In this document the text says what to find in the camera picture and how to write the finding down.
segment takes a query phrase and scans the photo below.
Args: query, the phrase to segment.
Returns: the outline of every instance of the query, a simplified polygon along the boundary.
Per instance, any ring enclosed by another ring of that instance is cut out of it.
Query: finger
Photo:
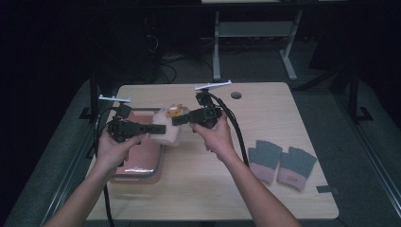
[[[128,149],[132,148],[134,145],[139,144],[139,142],[141,142],[142,138],[143,138],[143,136],[142,137],[141,136],[133,136],[129,140],[126,140],[123,143],[120,143],[119,146],[123,150],[128,150]]]
[[[198,123],[191,123],[191,124],[189,124],[189,126],[192,128],[193,131],[196,131],[202,137],[209,131],[204,126],[202,126]]]

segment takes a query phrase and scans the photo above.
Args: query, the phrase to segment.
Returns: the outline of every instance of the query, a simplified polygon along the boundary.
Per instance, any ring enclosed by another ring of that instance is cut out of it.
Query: table
[[[168,107],[182,103],[190,110],[200,106],[194,84],[130,85],[118,97],[130,97],[134,108]],[[232,92],[242,94],[231,98]],[[245,147],[267,140],[284,150],[292,146],[316,156],[291,92],[285,83],[233,83],[211,90],[237,118]],[[235,149],[240,154],[233,127]],[[181,143],[165,147],[162,175],[155,184],[108,183],[114,219],[124,220],[249,220],[251,215],[231,175],[216,155],[204,148],[201,137],[182,125]],[[327,185],[318,162],[300,193],[274,181],[269,190],[299,219],[331,219],[339,214],[331,193],[319,193]],[[88,219],[106,219],[101,195]]]

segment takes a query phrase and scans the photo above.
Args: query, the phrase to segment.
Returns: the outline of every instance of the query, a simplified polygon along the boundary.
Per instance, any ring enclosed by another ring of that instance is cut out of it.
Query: dark background
[[[84,81],[96,74],[105,93],[122,84],[152,83],[162,53],[149,54],[147,34],[157,35],[161,45],[181,48],[194,58],[200,54],[197,39],[213,34],[211,11],[197,12],[197,16],[157,11],[151,14],[152,21],[145,22],[148,11],[106,13],[82,6],[97,6],[97,1],[85,5],[78,1],[0,1],[0,224]],[[350,55],[357,56],[359,77],[375,89],[401,127],[398,10],[395,4],[383,2],[309,9],[297,39],[320,39],[311,63],[314,68],[330,69]]]

